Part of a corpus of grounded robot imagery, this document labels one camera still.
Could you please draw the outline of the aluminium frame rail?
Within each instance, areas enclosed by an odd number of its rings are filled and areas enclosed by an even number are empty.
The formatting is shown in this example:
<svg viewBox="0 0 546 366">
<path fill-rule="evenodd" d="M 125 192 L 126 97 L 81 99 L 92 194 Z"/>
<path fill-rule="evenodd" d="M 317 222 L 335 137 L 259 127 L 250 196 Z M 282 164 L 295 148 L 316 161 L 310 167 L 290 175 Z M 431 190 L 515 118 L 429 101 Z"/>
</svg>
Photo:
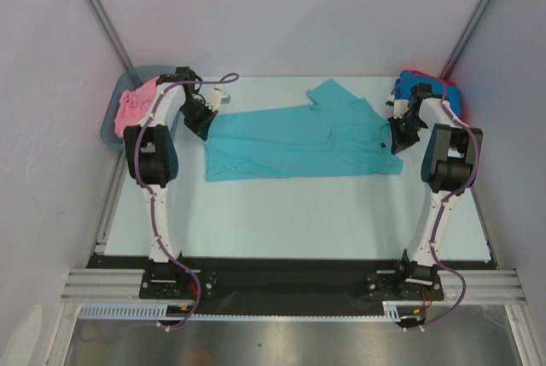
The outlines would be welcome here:
<svg viewBox="0 0 546 366">
<path fill-rule="evenodd" d="M 524 305 L 526 297 L 515 270 L 462 270 L 467 289 L 464 305 Z M 137 302 L 140 269 L 71 270 L 62 302 Z"/>
</svg>

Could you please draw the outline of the grey plastic basket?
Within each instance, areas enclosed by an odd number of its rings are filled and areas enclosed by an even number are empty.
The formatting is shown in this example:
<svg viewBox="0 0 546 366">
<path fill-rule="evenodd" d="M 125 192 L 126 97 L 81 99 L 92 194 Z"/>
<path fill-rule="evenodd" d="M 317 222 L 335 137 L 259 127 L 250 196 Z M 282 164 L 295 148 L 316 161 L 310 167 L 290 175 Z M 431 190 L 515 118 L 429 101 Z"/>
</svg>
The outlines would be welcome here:
<svg viewBox="0 0 546 366">
<path fill-rule="evenodd" d="M 126 90 L 133 91 L 150 79 L 158 77 L 161 74 L 174 73 L 176 69 L 176 67 L 168 65 L 147 65 L 133 67 L 119 76 L 108 103 L 100 130 L 100 137 L 105 144 L 116 150 L 124 149 L 122 139 L 116 135 L 114 130 L 114 120 L 119 110 L 119 99 L 122 96 L 122 93 Z"/>
</svg>

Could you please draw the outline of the right corner aluminium post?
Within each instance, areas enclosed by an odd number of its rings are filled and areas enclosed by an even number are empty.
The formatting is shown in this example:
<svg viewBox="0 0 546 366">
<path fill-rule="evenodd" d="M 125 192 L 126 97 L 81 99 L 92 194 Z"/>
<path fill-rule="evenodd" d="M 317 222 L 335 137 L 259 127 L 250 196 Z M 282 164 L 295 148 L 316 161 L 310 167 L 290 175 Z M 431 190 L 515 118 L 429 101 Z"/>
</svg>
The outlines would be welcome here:
<svg viewBox="0 0 546 366">
<path fill-rule="evenodd" d="M 472 40 L 474 34 L 479 28 L 480 22 L 489 10 L 493 0 L 478 0 L 471 15 L 469 16 L 461 36 L 457 39 L 455 46 L 450 52 L 446 63 L 444 64 L 439 77 L 442 79 L 450 79 L 456 69 L 457 64 L 461 60 L 466 48 Z"/>
</svg>

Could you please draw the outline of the left corner aluminium post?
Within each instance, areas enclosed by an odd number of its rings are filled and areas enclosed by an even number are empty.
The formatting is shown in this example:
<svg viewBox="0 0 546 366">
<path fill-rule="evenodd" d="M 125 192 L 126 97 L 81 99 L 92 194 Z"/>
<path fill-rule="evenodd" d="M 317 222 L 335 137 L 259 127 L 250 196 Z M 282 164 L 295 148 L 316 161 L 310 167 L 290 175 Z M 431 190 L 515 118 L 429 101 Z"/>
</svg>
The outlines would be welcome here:
<svg viewBox="0 0 546 366">
<path fill-rule="evenodd" d="M 94 15 L 99 27 L 104 33 L 107 41 L 109 42 L 114 54 L 116 55 L 120 65 L 129 70 L 133 68 L 133 63 L 123 45 L 118 32 L 110 19 L 110 16 L 102 3 L 102 0 L 85 0 L 90 8 L 91 13 Z"/>
</svg>

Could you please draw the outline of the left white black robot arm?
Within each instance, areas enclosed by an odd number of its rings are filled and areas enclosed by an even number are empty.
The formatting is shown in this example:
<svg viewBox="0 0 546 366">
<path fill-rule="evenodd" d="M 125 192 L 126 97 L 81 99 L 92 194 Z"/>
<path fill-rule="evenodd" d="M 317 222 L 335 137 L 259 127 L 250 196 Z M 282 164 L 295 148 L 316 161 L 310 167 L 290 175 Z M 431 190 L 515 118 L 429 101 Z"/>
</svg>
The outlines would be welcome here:
<svg viewBox="0 0 546 366">
<path fill-rule="evenodd" d="M 173 125 L 183 125 L 206 141 L 218 115 L 221 95 L 205 98 L 200 87 L 211 84 L 191 67 L 162 73 L 153 82 L 152 101 L 140 119 L 123 131 L 128 172 L 143 197 L 148 227 L 148 282 L 159 282 L 172 298 L 187 291 L 191 270 L 180 260 L 179 241 L 173 233 L 172 186 L 179 173 L 179 158 L 173 139 Z"/>
</svg>

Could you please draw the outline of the pink crumpled t shirt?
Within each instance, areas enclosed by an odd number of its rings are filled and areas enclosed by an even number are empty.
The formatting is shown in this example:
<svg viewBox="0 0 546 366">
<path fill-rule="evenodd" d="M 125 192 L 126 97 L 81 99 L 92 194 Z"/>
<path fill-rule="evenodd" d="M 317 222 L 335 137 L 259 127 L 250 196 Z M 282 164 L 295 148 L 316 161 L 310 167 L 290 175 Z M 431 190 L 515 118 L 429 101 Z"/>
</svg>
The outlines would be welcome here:
<svg viewBox="0 0 546 366">
<path fill-rule="evenodd" d="M 119 99 L 119 108 L 114 119 L 114 132 L 123 138 L 127 126 L 138 125 L 146 115 L 156 95 L 156 81 L 151 78 L 141 87 L 130 91 L 125 90 Z"/>
</svg>

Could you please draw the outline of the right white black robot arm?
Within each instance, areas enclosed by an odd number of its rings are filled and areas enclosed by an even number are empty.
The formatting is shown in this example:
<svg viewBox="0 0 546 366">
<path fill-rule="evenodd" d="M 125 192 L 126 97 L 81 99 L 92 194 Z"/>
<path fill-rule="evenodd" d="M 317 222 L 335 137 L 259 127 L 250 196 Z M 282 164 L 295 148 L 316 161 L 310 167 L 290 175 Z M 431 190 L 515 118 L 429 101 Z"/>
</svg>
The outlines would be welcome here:
<svg viewBox="0 0 546 366">
<path fill-rule="evenodd" d="M 398 98 L 393 92 L 387 104 L 393 107 L 388 119 L 393 154 L 418 143 L 420 130 L 430 130 L 421 164 L 423 208 L 393 277 L 395 292 L 404 299 L 413 299 L 423 289 L 439 283 L 441 242 L 457 202 L 475 181 L 483 132 L 461 121 L 447 95 L 433 93 L 431 84 L 414 85 L 408 99 Z"/>
</svg>

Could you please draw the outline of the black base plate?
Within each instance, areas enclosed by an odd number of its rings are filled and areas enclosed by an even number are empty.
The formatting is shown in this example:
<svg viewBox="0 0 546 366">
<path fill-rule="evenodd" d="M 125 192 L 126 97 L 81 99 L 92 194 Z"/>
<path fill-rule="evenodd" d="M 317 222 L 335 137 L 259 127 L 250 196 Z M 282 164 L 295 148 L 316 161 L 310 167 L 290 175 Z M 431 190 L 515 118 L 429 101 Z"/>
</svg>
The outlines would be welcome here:
<svg viewBox="0 0 546 366">
<path fill-rule="evenodd" d="M 146 300 L 199 298 L 208 316 L 360 317 L 380 313 L 384 301 L 419 305 L 447 297 L 447 276 L 395 260 L 185 258 L 183 266 L 139 256 L 93 255 L 89 270 L 137 270 L 136 295 Z M 192 269 L 197 277 L 189 275 Z"/>
</svg>

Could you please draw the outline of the teal t shirt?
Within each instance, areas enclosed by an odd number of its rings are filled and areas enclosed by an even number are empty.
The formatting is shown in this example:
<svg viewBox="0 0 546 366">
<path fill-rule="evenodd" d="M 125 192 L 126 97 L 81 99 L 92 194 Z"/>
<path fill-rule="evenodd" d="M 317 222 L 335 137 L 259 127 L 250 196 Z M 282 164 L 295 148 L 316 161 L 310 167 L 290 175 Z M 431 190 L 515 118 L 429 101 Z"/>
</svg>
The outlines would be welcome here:
<svg viewBox="0 0 546 366">
<path fill-rule="evenodd" d="M 220 114 L 204 143 L 206 180 L 398 175 L 388 122 L 329 79 L 309 103 Z"/>
</svg>

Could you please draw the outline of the corner aluminium post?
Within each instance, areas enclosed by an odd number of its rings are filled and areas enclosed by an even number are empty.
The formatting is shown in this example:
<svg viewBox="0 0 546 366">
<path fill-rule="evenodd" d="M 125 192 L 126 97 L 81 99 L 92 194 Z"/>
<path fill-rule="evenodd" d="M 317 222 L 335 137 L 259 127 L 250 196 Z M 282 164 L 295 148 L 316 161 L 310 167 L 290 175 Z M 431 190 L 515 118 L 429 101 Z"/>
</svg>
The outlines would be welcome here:
<svg viewBox="0 0 546 366">
<path fill-rule="evenodd" d="M 446 63 L 444 64 L 439 77 L 442 79 L 450 79 L 456 69 L 457 64 L 461 60 L 466 48 L 472 40 L 474 34 L 479 28 L 480 22 L 489 10 L 493 0 L 478 0 L 471 15 L 469 16 L 461 36 L 457 39 L 455 46 L 450 52 Z"/>
<path fill-rule="evenodd" d="M 133 68 L 133 63 L 123 45 L 118 32 L 110 19 L 110 16 L 102 3 L 102 0 L 85 0 L 90 8 L 91 13 L 94 15 L 99 27 L 104 33 L 107 41 L 109 42 L 114 54 L 116 55 L 120 65 L 129 70 Z"/>
</svg>

